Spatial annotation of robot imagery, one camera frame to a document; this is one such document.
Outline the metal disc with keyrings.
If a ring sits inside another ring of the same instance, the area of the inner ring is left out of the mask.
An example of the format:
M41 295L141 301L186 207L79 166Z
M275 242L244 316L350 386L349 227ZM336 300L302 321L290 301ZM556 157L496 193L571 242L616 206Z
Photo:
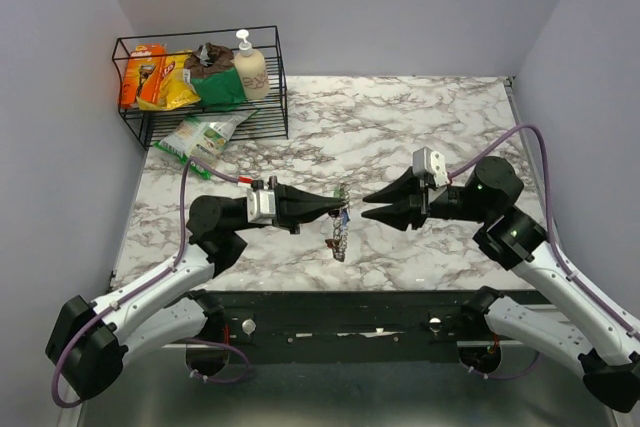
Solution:
M337 219L337 214L340 210L350 210L350 194L346 183L341 183L338 186L343 186L345 188L346 195L344 198L339 198L344 201L343 205L339 209L329 212L329 216L332 219L332 237L328 239L336 239L340 241L340 247L337 250L329 249L332 251L333 258L336 261L344 262L346 260L346 251L348 246L349 223L346 226L342 226L340 221Z

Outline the key with blue tag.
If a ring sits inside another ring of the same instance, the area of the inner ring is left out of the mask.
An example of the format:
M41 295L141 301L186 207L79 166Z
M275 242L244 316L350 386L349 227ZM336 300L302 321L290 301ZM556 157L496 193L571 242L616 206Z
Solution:
M348 210L340 210L337 214L337 219L342 226L346 226L350 222L350 215Z

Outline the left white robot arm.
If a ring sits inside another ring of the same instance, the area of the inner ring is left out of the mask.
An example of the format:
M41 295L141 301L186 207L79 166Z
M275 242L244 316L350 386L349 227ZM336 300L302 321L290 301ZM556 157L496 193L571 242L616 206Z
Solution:
M62 306L45 348L54 365L54 403L69 408L96 397L132 360L176 341L242 357L230 343L223 307L201 284L237 262L247 246L240 232L273 226L296 235L346 204L276 178L254 182L242 197L181 203L176 253L118 290L92 301L75 296Z

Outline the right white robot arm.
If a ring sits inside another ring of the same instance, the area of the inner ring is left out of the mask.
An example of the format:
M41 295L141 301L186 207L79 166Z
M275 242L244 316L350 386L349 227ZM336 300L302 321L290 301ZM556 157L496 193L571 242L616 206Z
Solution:
M524 188L512 165L481 159L464 185L444 177L444 158L421 149L403 175L365 197L363 217L400 231L431 219L480 224L473 240L490 260L525 280L567 319L531 311L490 287L477 291L460 314L469 337L489 332L527 345L564 365L612 410L628 413L639 401L639 320L569 261L549 229L517 207Z

